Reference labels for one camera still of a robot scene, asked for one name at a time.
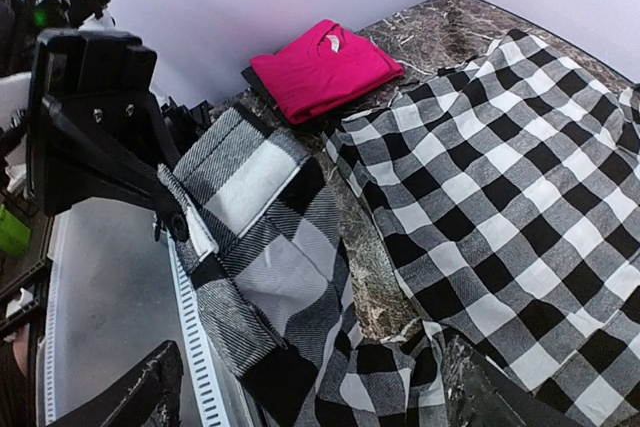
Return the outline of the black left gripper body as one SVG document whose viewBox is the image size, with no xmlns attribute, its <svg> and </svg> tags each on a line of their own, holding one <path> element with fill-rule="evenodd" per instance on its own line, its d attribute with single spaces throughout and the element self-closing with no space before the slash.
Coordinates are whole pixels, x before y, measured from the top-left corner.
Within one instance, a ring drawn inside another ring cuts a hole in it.
<svg viewBox="0 0 640 427">
<path fill-rule="evenodd" d="M 37 38 L 27 109 L 28 189 L 54 217 L 96 197 L 153 211 L 188 238 L 158 176 L 180 153 L 150 83 L 157 55 L 117 30 L 46 29 Z"/>
</svg>

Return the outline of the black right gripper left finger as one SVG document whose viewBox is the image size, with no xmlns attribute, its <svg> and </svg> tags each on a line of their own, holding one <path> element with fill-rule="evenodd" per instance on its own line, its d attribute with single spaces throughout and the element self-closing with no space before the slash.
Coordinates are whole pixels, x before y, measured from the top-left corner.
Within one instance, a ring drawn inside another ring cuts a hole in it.
<svg viewBox="0 0 640 427">
<path fill-rule="evenodd" d="M 55 426 L 178 426 L 184 367 L 166 340 L 101 394 L 56 420 Z"/>
</svg>

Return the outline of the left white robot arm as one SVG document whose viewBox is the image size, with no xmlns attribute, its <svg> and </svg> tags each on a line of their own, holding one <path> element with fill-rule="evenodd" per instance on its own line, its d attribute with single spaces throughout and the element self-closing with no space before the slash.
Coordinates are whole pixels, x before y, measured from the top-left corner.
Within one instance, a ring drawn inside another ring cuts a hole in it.
<svg viewBox="0 0 640 427">
<path fill-rule="evenodd" d="M 1 162 L 55 216 L 92 197 L 152 210 L 189 237 L 161 180 L 179 160 L 152 87 L 156 53 L 115 28 L 110 0 L 1 0 Z"/>
</svg>

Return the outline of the black white plaid shirt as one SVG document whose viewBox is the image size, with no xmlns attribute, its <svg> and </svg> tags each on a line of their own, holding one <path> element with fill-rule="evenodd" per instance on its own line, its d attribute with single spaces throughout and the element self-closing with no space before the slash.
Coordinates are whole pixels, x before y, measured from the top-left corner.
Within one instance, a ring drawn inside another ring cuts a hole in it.
<svg viewBox="0 0 640 427">
<path fill-rule="evenodd" d="M 447 426 L 454 339 L 563 418 L 638 415 L 637 87 L 511 30 L 324 140 L 420 315 L 406 341 L 362 337 L 336 201 L 287 131 L 236 106 L 158 169 L 201 325 L 277 424 Z"/>
</svg>

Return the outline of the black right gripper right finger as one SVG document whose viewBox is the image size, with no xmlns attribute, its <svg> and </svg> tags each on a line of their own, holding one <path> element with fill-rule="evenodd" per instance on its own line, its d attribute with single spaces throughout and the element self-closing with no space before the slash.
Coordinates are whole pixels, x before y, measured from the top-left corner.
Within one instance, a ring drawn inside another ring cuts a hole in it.
<svg viewBox="0 0 640 427">
<path fill-rule="evenodd" d="M 458 336 L 442 358 L 445 407 L 451 426 L 575 426 L 535 399 Z"/>
</svg>

